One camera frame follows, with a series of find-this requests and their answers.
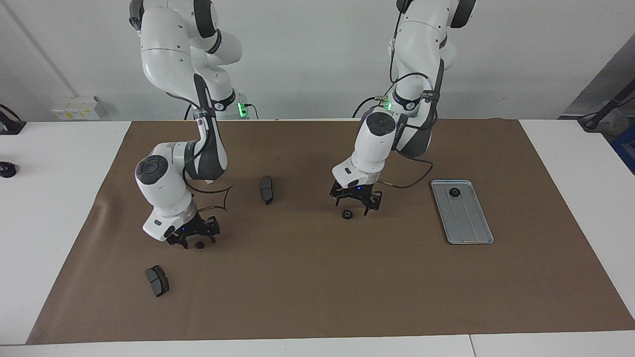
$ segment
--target small black wheel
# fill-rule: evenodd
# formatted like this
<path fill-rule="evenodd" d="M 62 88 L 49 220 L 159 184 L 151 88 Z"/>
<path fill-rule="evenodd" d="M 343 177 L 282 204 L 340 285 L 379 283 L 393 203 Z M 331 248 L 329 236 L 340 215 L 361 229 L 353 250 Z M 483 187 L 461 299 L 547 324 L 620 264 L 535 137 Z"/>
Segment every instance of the small black wheel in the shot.
<path fill-rule="evenodd" d="M 461 196 L 461 190 L 457 189 L 456 187 L 453 187 L 450 189 L 450 196 L 452 197 L 459 197 Z"/>
<path fill-rule="evenodd" d="M 342 212 L 342 218 L 345 220 L 353 218 L 353 212 L 351 210 L 345 210 L 344 212 Z"/>

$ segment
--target white wall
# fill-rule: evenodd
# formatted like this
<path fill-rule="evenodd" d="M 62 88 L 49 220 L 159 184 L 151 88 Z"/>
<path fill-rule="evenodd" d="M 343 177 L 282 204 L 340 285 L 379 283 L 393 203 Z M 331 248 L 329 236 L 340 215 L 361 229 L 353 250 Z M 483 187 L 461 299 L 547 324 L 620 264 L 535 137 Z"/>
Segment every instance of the white wall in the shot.
<path fill-rule="evenodd" d="M 144 78 L 129 0 L 2 3 L 78 94 L 102 100 L 108 119 L 182 118 L 185 106 Z M 394 0 L 215 4 L 221 28 L 244 47 L 227 69 L 263 118 L 346 117 L 387 88 Z M 480 0 L 468 26 L 450 33 L 459 58 L 441 117 L 558 117 L 635 32 L 633 18 L 632 0 Z M 50 118 L 48 96 L 67 89 L 0 30 L 0 100 L 26 119 Z"/>

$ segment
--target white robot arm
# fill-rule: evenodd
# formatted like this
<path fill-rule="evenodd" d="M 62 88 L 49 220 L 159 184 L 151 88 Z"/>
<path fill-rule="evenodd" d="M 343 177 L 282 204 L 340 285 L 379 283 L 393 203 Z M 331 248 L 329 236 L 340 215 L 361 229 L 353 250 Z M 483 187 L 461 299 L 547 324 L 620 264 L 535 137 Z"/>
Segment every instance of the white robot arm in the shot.
<path fill-rule="evenodd" d="M 397 1 L 398 10 L 405 16 L 391 42 L 391 60 L 399 77 L 393 82 L 392 92 L 389 90 L 388 105 L 376 105 L 363 114 L 351 157 L 333 168 L 331 196 L 337 203 L 342 198 L 354 198 L 366 206 L 364 214 L 378 210 L 382 193 L 373 192 L 372 187 L 390 151 L 417 158 L 427 150 L 437 120 L 443 72 L 456 57 L 447 29 L 463 27 L 475 3 Z"/>
<path fill-rule="evenodd" d="M 159 144 L 137 165 L 137 184 L 154 206 L 144 231 L 185 248 L 186 237 L 195 234 L 215 241 L 218 222 L 215 217 L 201 218 L 186 180 L 212 183 L 227 169 L 217 116 L 239 115 L 243 108 L 234 105 L 238 98 L 229 76 L 216 65 L 240 59 L 240 42 L 216 28 L 216 12 L 209 0 L 172 0 L 169 5 L 166 0 L 133 0 L 130 10 L 130 22 L 141 36 L 145 76 L 195 108 L 201 136 L 200 140 Z"/>

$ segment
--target green light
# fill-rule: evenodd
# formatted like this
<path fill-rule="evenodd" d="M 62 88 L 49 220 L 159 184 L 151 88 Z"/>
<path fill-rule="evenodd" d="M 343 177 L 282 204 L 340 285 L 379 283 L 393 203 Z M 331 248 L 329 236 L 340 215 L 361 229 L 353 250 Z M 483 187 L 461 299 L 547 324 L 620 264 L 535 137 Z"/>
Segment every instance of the green light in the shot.
<path fill-rule="evenodd" d="M 241 102 L 238 102 L 238 111 L 240 112 L 240 117 L 241 118 L 244 118 L 247 115 L 249 115 L 249 112 L 247 111 L 247 108 Z"/>

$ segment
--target brown table surface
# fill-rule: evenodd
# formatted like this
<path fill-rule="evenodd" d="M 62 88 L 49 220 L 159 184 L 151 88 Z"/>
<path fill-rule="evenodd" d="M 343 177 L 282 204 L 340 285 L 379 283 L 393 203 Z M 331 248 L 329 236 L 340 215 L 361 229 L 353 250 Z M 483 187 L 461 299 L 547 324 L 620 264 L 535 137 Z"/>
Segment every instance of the brown table surface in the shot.
<path fill-rule="evenodd" d="M 421 184 L 380 211 L 334 207 L 332 166 L 357 123 L 223 122 L 229 212 L 215 245 L 184 250 L 141 229 L 135 165 L 194 123 L 136 122 L 51 290 L 29 344 L 632 330 L 635 322 L 517 121 L 441 120 Z M 392 154 L 384 180 L 426 170 Z M 260 179 L 274 180 L 274 203 Z M 429 182 L 472 181 L 492 245 L 447 243 Z M 195 197 L 200 207 L 221 196 Z M 342 210 L 355 213 L 342 219 Z M 171 290 L 155 298 L 145 269 Z"/>

